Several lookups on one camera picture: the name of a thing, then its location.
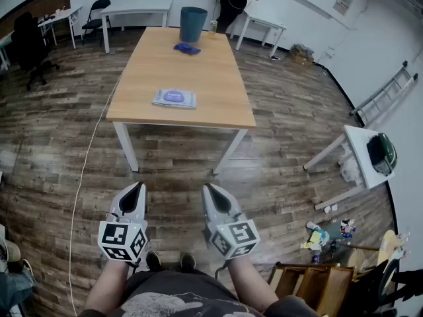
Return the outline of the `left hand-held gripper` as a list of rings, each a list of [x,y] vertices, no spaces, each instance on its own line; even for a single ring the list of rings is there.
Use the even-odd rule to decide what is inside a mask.
[[[98,246],[109,260],[140,262],[148,242],[146,208],[147,188],[143,182],[127,186],[114,197],[98,232]]]

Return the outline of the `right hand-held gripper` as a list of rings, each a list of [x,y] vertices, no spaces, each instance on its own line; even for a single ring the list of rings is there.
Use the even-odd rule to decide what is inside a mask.
[[[208,250],[224,260],[250,254],[260,237],[253,220],[241,213],[236,198],[214,184],[204,184],[204,236]]]

